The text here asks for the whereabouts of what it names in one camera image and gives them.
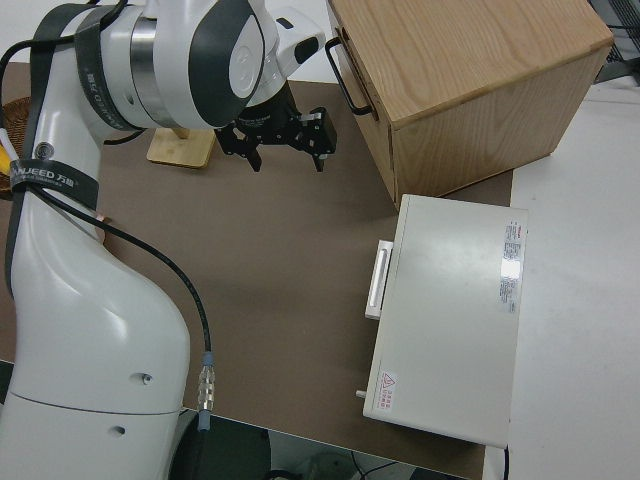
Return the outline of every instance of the black strap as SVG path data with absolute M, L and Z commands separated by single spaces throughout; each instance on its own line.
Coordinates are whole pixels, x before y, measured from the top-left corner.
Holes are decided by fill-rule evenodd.
M 78 75 L 87 100 L 107 125 L 116 130 L 140 130 L 120 115 L 109 94 L 107 79 L 104 76 L 100 19 L 111 9 L 111 6 L 96 8 L 78 27 L 75 34 Z
M 93 5 L 74 3 L 60 5 L 59 7 L 54 8 L 42 20 L 33 38 L 35 40 L 51 40 L 60 37 L 65 27 L 75 16 L 90 8 L 93 8 Z M 47 91 L 49 72 L 51 70 L 51 63 L 53 61 L 55 48 L 55 46 L 40 46 L 31 49 L 31 107 L 29 109 L 29 121 L 27 122 L 27 130 L 25 132 L 24 143 L 22 146 L 23 154 L 29 157 L 33 153 L 36 129 L 38 127 L 42 103 L 44 102 L 45 93 Z M 23 201 L 23 192 L 16 192 L 13 194 L 9 231 L 7 233 L 7 247 L 5 249 L 4 275 L 7 287 L 12 295 L 11 265 L 13 264 L 13 251 L 15 249 L 16 239 L 18 236 L 18 227 L 20 224 L 20 217 L 22 215 Z
M 55 160 L 11 162 L 11 190 L 24 191 L 29 184 L 63 193 L 91 210 L 98 205 L 98 182 L 66 163 Z

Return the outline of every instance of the metal connector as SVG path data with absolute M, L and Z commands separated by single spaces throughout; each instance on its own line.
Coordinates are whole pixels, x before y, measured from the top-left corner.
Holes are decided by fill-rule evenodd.
M 202 371 L 200 372 L 198 385 L 198 410 L 213 411 L 215 380 L 216 375 L 213 371 L 213 366 L 203 366 Z

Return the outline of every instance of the white device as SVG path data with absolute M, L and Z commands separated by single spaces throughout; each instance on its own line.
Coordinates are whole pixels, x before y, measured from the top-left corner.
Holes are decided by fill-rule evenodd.
M 506 447 L 526 235 L 525 210 L 402 198 L 365 416 Z
M 41 23 L 40 40 L 75 41 L 32 51 L 25 159 L 0 131 L 12 183 L 28 177 L 92 215 L 95 202 L 74 192 L 95 185 L 97 197 L 102 144 L 118 130 L 225 127 L 280 110 L 291 130 L 286 77 L 324 43 L 313 22 L 297 14 L 280 38 L 264 0 L 118 8 L 107 26 L 113 5 L 60 6 Z M 14 194 L 7 272 L 18 336 L 0 477 L 165 479 L 190 358 L 184 321 L 160 288 L 104 249 L 94 227 L 42 198 Z M 210 412 L 212 360 L 201 378 L 200 410 Z

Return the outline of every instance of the wicker basket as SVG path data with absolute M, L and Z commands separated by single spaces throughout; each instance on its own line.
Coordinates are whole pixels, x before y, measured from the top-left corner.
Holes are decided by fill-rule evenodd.
M 16 153 L 22 156 L 22 145 L 27 130 L 27 121 L 29 119 L 29 106 L 31 98 L 25 97 L 14 100 L 3 107 L 4 123 L 9 139 L 15 148 Z M 11 185 L 9 177 L 0 173 L 0 198 L 11 200 Z

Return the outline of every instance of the warning triangle symbol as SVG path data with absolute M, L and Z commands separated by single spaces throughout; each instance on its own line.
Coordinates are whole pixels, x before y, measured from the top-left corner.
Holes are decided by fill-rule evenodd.
M 391 376 L 388 373 L 385 373 L 382 376 L 382 387 L 383 388 L 389 388 L 391 385 L 395 385 L 396 381 L 391 378 Z

